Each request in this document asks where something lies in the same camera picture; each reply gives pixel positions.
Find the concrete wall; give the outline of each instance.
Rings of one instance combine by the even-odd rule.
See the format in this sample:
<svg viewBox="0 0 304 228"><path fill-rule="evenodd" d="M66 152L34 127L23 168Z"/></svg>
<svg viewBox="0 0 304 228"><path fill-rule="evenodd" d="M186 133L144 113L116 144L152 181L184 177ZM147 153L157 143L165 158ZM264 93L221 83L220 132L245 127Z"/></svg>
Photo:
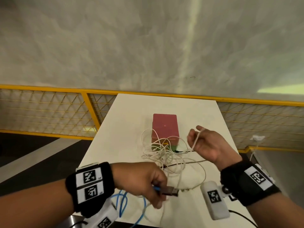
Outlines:
<svg viewBox="0 0 304 228"><path fill-rule="evenodd" d="M0 0L0 83L304 101L303 7Z"/></svg>
<svg viewBox="0 0 304 228"><path fill-rule="evenodd" d="M304 153L256 151L254 156L281 191L304 208Z"/></svg>

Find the wrist strap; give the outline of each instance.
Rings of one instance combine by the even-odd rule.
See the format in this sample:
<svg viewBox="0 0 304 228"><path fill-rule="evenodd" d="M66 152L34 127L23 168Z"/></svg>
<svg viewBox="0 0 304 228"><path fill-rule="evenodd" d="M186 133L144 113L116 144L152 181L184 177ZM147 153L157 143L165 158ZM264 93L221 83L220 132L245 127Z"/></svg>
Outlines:
<svg viewBox="0 0 304 228"><path fill-rule="evenodd" d="M280 192L271 178L250 161L241 161L223 169L221 183L243 206Z"/></svg>
<svg viewBox="0 0 304 228"><path fill-rule="evenodd" d="M108 162L78 170L65 180L73 199L75 212L89 218L101 210L105 200L114 193L112 169Z"/></svg>

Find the metal grid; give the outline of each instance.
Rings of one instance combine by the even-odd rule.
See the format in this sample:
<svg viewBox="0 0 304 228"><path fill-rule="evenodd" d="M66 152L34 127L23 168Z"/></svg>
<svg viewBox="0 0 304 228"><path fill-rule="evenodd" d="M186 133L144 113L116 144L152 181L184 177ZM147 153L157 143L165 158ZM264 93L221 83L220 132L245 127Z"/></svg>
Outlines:
<svg viewBox="0 0 304 228"><path fill-rule="evenodd" d="M0 129L94 137L80 93L0 89Z"/></svg>
<svg viewBox="0 0 304 228"><path fill-rule="evenodd" d="M238 149L256 146L252 135L265 136L259 146L303 149L304 107L218 102Z"/></svg>
<svg viewBox="0 0 304 228"><path fill-rule="evenodd" d="M110 107L112 106L116 95L89 94L89 96L96 115L98 116L100 123L102 123Z"/></svg>

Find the floor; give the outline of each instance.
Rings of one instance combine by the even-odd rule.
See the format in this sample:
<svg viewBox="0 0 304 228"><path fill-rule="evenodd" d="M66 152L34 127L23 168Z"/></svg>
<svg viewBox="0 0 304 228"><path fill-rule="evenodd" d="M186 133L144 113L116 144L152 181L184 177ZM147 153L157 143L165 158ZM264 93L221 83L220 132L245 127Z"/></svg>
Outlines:
<svg viewBox="0 0 304 228"><path fill-rule="evenodd" d="M73 143L72 145L54 152L51 150L54 154L50 156L46 154L46 151L52 144L56 142L55 148L65 147L66 139L0 133L0 196L60 180L75 172L91 141L69 140L68 142ZM20 169L20 172L17 170L17 174L1 181L1 178L6 179L6 175L16 172L18 166L14 164L23 160L27 160L27 163L22 163L22 165L28 164L28 168L23 171ZM114 222L112 227L127 228L130 224Z"/></svg>

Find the white table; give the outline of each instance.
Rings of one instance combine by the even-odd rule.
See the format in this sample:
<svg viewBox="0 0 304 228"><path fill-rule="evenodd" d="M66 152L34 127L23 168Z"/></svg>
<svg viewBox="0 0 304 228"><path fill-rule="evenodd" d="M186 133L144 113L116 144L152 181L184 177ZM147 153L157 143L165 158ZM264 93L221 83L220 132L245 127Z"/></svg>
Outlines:
<svg viewBox="0 0 304 228"><path fill-rule="evenodd" d="M178 129L181 138L186 140L191 128L196 125L204 126L220 133L235 149L235 144L215 101L187 98L169 98L144 95L119 94L105 120L98 130L80 166L93 162L140 162L142 159L141 134L152 127L153 114L176 114ZM195 160L202 158L195 152L188 157ZM202 163L206 170L206 181L213 180L219 183L220 173L212 163ZM180 188L193 187L204 179L204 172L198 164L188 164L182 174ZM176 186L177 177L169 178L168 185ZM118 221L134 223L140 217L143 201L128 195L128 205ZM252 219L247 209L239 201L232 202L228 197L225 202L229 209L237 211ZM142 219L140 224L159 226L162 210L152 206L146 210L149 221ZM179 197L170 197L165 202L165 213L161 223L167 227L222 227L243 228L253 227L247 220L231 214L230 218L213 221L207 210L200 188L188 192L180 192Z"/></svg>

